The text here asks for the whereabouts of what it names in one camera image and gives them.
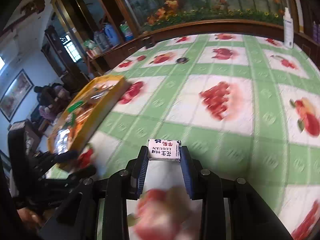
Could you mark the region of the person left hand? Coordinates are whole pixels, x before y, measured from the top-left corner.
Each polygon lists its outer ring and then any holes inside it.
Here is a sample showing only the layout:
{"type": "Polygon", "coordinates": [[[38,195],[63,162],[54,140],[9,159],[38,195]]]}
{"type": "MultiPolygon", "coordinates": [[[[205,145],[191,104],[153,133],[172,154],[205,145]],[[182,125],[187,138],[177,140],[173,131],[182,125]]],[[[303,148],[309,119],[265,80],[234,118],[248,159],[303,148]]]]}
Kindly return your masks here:
{"type": "Polygon", "coordinates": [[[42,227],[42,220],[35,212],[26,207],[17,210],[17,212],[26,228],[35,230],[42,227]]]}

